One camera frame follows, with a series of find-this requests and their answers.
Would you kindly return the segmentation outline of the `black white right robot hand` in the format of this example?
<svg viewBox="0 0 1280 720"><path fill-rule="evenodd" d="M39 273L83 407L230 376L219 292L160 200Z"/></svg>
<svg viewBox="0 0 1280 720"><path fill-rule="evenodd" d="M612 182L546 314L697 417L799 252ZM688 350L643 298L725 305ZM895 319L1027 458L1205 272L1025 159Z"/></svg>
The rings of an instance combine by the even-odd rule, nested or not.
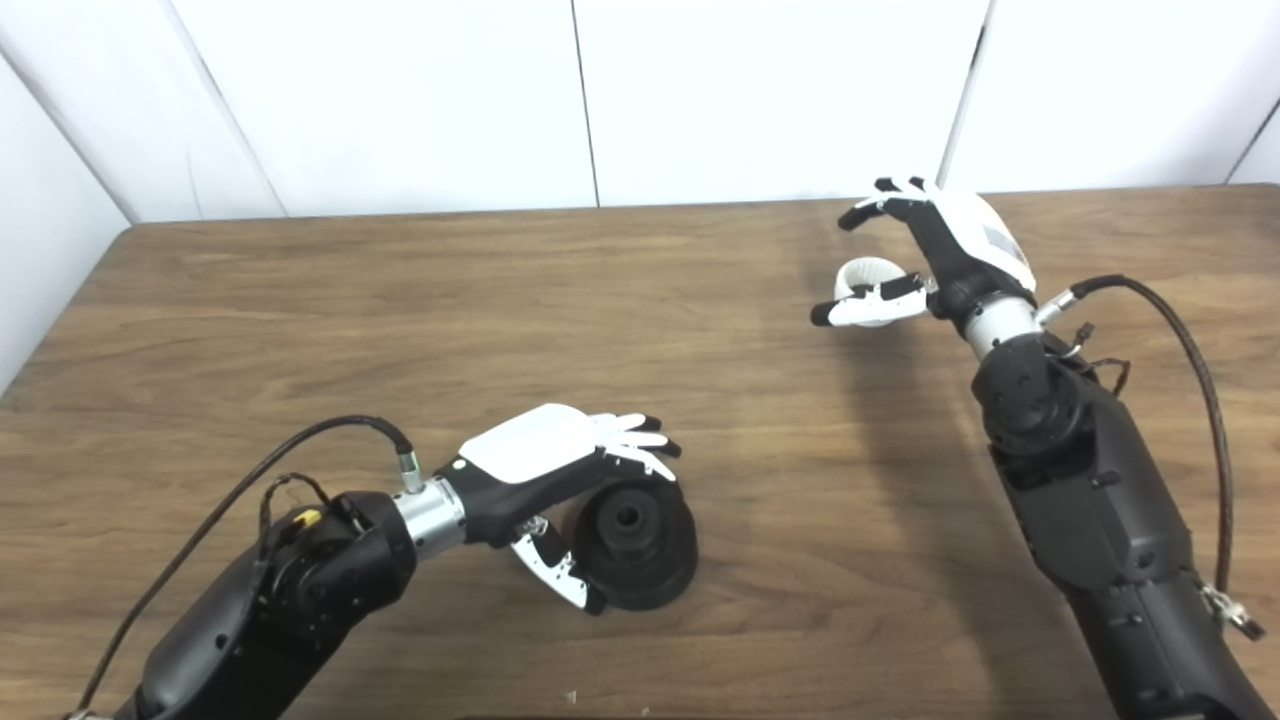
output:
<svg viewBox="0 0 1280 720"><path fill-rule="evenodd" d="M882 327L924 313L964 323L988 297L1036 301L1037 281L1025 254L983 197L918 176L883 177L837 225L851 232L881 217L905 224L931 277L899 268L873 281L840 272L833 299L810 310L813 325Z"/></svg>

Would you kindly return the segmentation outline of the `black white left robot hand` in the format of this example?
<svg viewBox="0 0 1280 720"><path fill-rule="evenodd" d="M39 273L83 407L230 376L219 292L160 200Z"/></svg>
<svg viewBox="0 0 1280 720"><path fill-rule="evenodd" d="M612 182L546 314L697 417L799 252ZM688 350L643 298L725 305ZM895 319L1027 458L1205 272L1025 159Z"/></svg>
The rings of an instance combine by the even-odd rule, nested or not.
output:
<svg viewBox="0 0 1280 720"><path fill-rule="evenodd" d="M561 598L599 615L605 598L548 511L611 480L675 483L666 460L682 454L655 416L543 404L463 442L434 482L461 512L462 543L513 550Z"/></svg>

